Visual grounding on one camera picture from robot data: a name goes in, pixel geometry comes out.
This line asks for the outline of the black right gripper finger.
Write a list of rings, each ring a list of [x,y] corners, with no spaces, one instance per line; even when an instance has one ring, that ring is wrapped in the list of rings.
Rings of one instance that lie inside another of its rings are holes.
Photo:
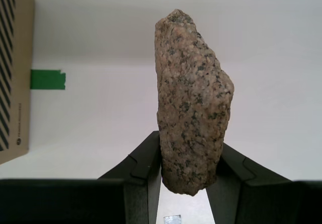
[[[93,179],[2,179],[1,223],[155,223],[159,133]]]
[[[226,144],[207,196],[215,223],[321,223],[321,181],[291,181]]]

